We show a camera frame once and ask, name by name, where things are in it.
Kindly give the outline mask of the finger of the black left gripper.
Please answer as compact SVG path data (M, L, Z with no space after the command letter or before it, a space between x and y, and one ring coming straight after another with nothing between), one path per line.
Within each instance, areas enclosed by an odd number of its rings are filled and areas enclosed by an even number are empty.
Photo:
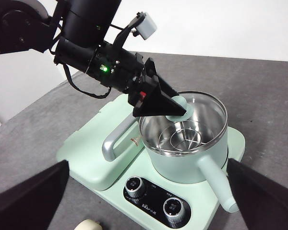
M151 57L146 60L144 66L149 77L157 77L162 92L164 92L167 96L177 96L177 92L157 73L155 62Z
M176 115L182 116L186 109L172 97L179 94L161 77L139 77L128 90L128 103L133 106L134 117Z

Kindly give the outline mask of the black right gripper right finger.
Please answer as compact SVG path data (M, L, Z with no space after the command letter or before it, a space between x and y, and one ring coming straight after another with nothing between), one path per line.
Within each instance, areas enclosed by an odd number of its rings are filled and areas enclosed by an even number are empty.
M230 158L232 194L249 230L288 230L288 188Z

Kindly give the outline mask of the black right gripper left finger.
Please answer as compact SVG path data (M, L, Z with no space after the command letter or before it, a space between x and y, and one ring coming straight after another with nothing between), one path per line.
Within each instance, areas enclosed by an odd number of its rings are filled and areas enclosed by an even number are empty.
M46 230L69 179L66 160L0 193L0 230Z

